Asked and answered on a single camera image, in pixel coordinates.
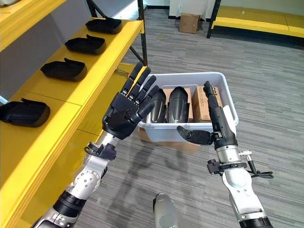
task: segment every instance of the robotic arm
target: robotic arm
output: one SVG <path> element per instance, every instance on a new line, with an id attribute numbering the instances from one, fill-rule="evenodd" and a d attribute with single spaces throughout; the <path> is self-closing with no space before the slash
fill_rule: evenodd
<path id="1" fill-rule="evenodd" d="M 117 143 L 128 137 L 154 107 L 151 98 L 159 88 L 156 85 L 149 94 L 147 92 L 156 77 L 152 76 L 144 83 L 151 70 L 146 68 L 134 84 L 142 67 L 141 63 L 135 66 L 122 90 L 112 100 L 103 117 L 104 131 L 97 142 L 90 142 L 85 147 L 86 156 L 83 165 L 75 174 L 73 182 L 32 228 L 74 226 L 87 199 L 100 185 L 109 161 L 115 159 Z"/>
<path id="2" fill-rule="evenodd" d="M 221 108 L 218 105 L 209 81 L 204 86 L 214 132 L 189 131 L 181 126 L 178 126 L 177 130 L 185 140 L 191 143 L 201 145 L 214 143 L 218 161 L 209 160 L 207 168 L 210 173 L 219 174 L 222 177 L 224 185 L 229 190 L 229 199 L 240 226 L 242 228 L 273 228 L 251 186 L 252 177 L 273 178 L 272 172 L 256 171 L 251 159 L 251 151 L 238 152 L 235 125 L 234 122 L 228 121 L 233 121 L 229 107 Z M 251 171 L 245 170 L 247 165 L 241 161 L 243 156 L 246 157 Z"/>

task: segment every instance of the cardboard box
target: cardboard box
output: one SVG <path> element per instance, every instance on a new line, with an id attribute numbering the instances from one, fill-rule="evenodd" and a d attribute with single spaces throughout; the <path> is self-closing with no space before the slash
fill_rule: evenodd
<path id="1" fill-rule="evenodd" d="M 191 90 L 189 88 L 184 88 L 188 94 L 188 103 L 189 105 L 189 115 L 188 115 L 188 122 L 192 123 L 193 122 L 193 109 L 192 109 L 192 99 L 191 99 Z M 174 90 L 174 88 L 172 89 L 162 89 L 163 92 L 166 94 L 166 104 L 167 104 L 167 108 L 168 108 L 168 102 L 169 102 L 169 98 L 170 98 L 170 94 L 171 92 Z"/>
<path id="2" fill-rule="evenodd" d="M 200 15 L 182 13 L 180 17 L 179 32 L 187 32 L 195 34 L 198 30 Z"/>
<path id="3" fill-rule="evenodd" d="M 191 142 L 151 142 L 145 129 L 141 127 L 138 128 L 138 135 L 140 140 L 152 143 L 154 147 L 156 145 L 165 146 L 189 154 L 195 154 L 200 148 L 200 145 Z"/>
<path id="4" fill-rule="evenodd" d="M 210 123 L 209 107 L 208 107 L 208 98 L 203 90 L 203 86 L 198 86 L 193 94 L 193 112 L 194 112 L 194 121 L 196 123 Z M 222 101 L 219 95 L 219 89 L 213 87 L 215 97 L 217 98 L 218 105 L 223 106 Z"/>

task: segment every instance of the yellow shelf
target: yellow shelf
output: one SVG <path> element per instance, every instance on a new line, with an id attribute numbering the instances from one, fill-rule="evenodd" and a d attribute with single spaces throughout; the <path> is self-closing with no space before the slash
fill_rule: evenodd
<path id="1" fill-rule="evenodd" d="M 75 131 L 62 150 L 60 159 L 56 160 L 24 210 L 21 216 L 23 221 L 33 224 L 56 202 L 65 187 L 72 182 L 76 170 L 81 167 L 83 158 L 86 154 L 84 152 L 84 147 L 88 142 L 96 141 L 97 138 L 98 136 L 94 134 L 81 130 Z"/>
<path id="2" fill-rule="evenodd" d="M 304 38 L 304 17 L 280 12 L 221 6 L 214 26 L 249 29 Z"/>
<path id="3" fill-rule="evenodd" d="M 125 53 L 143 30 L 141 20 L 123 20 L 123 29 L 116 35 L 103 34 L 89 31 L 83 26 L 73 38 L 86 37 L 86 34 L 105 39 L 106 50 L 99 56 L 86 55 L 69 51 L 62 46 L 47 62 L 64 61 L 64 58 L 84 62 L 87 75 L 80 82 L 60 81 L 58 79 L 45 77 L 38 70 L 24 85 L 21 90 L 30 91 L 35 94 L 52 97 L 77 105 L 85 105 L 89 98 L 95 99 L 114 73 L 117 65 L 121 62 Z"/>
<path id="4" fill-rule="evenodd" d="M 0 8 L 0 51 L 66 0 L 21 0 Z"/>
<path id="5" fill-rule="evenodd" d="M 45 102 L 51 108 L 46 123 L 38 128 L 0 123 L 1 227 L 14 227 L 73 130 L 81 106 L 25 91 L 21 98 Z"/>
<path id="6" fill-rule="evenodd" d="M 20 101 L 22 97 L 43 101 L 50 106 L 51 116 L 39 128 L 0 124 L 1 227 L 16 225 L 104 87 L 110 87 L 111 94 L 119 91 L 123 78 L 114 85 L 109 79 L 140 32 L 143 32 L 142 21 L 124 20 L 122 31 L 116 35 L 90 32 L 82 27 L 73 37 L 86 34 L 103 37 L 106 51 L 93 56 L 70 52 L 62 46 L 47 62 L 60 61 L 64 57 L 82 61 L 88 70 L 86 77 L 80 82 L 68 82 L 48 78 L 38 70 L 11 98 L 11 101 Z M 109 104 L 112 98 L 107 95 L 103 102 Z M 99 126 L 103 114 L 100 113 Z"/>
<path id="7" fill-rule="evenodd" d="M 31 224 L 22 220 L 22 219 L 19 219 L 17 224 L 16 224 L 16 228 L 30 228 Z"/>

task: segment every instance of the plastic storage bin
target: plastic storage bin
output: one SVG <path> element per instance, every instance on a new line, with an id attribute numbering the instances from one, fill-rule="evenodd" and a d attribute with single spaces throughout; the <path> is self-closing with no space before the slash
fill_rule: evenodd
<path id="1" fill-rule="evenodd" d="M 156 84 L 160 88 L 175 88 L 182 86 L 190 88 L 193 95 L 197 86 L 203 86 L 206 81 L 218 87 L 223 106 L 229 105 L 235 124 L 238 124 L 238 115 L 233 105 L 225 76 L 219 72 L 182 73 L 182 74 L 156 74 Z M 177 132 L 178 125 L 188 130 L 205 130 L 213 132 L 211 123 L 144 123 L 139 122 L 152 142 L 182 142 L 185 141 Z"/>

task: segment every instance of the metal bracket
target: metal bracket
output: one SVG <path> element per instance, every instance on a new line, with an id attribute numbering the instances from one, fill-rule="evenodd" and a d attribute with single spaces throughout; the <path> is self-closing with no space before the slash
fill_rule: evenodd
<path id="1" fill-rule="evenodd" d="M 102 12 L 102 10 L 96 5 L 95 2 L 93 2 L 93 0 L 86 0 L 86 3 L 90 9 L 90 12 L 91 12 L 91 16 L 93 18 L 97 18 L 97 13 L 96 11 L 103 17 L 103 18 L 106 18 L 106 15 L 105 13 Z"/>
<path id="2" fill-rule="evenodd" d="M 144 64 L 143 59 L 140 57 L 140 55 L 135 51 L 135 49 L 130 46 L 129 49 L 133 52 L 133 54 L 138 58 L 139 61 L 141 61 L 142 64 Z"/>
<path id="3" fill-rule="evenodd" d="M 143 55 L 143 65 L 148 65 L 147 58 L 147 43 L 146 43 L 146 33 L 145 33 L 145 25 L 144 25 L 144 15 L 143 15 L 143 0 L 137 0 L 138 4 L 138 19 L 143 21 L 143 31 L 141 31 L 141 39 L 142 39 L 142 55 Z"/>
<path id="4" fill-rule="evenodd" d="M 121 75 L 125 75 L 125 76 L 129 76 L 129 74 L 130 74 L 130 72 L 121 70 L 121 69 L 119 69 L 118 67 L 116 67 L 116 69 L 115 69 L 114 72 L 115 72 L 115 73 L 118 73 L 118 74 L 121 74 Z"/>
<path id="5" fill-rule="evenodd" d="M 94 142 L 90 142 L 87 147 L 85 147 L 85 152 L 100 158 L 106 158 L 108 160 L 114 160 L 116 158 L 115 146 L 108 143 L 106 146 L 100 145 L 98 147 Z"/>
<path id="6" fill-rule="evenodd" d="M 230 164 L 226 164 L 226 165 L 221 165 L 218 161 L 216 161 L 215 159 L 209 160 L 208 161 L 208 171 L 209 173 L 214 173 L 214 174 L 219 174 L 221 175 L 221 172 L 223 172 L 224 170 L 227 169 L 231 169 L 231 168 L 246 168 L 247 164 L 246 163 L 230 163 Z"/>

